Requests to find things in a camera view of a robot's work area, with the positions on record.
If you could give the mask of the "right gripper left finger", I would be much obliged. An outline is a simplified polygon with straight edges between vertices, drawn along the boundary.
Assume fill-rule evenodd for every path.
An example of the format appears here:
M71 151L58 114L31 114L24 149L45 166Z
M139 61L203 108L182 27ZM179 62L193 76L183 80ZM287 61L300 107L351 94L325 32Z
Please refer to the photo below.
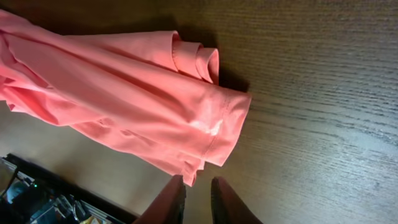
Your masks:
M183 177L175 175L132 224L182 224L185 197Z

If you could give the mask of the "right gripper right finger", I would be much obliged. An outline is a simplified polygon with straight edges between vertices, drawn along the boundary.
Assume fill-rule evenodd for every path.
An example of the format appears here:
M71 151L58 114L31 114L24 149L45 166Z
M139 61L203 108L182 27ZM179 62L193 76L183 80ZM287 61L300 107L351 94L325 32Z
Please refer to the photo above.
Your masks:
M222 177L211 181L213 224L262 224Z

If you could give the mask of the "coral pink t-shirt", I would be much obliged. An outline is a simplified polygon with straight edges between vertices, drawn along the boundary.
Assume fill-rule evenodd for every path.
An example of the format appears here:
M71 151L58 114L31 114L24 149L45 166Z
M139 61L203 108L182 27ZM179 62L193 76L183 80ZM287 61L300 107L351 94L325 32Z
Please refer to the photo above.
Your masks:
M1 12L1 99L195 183L233 151L251 96L219 84L214 48L175 31L59 35Z

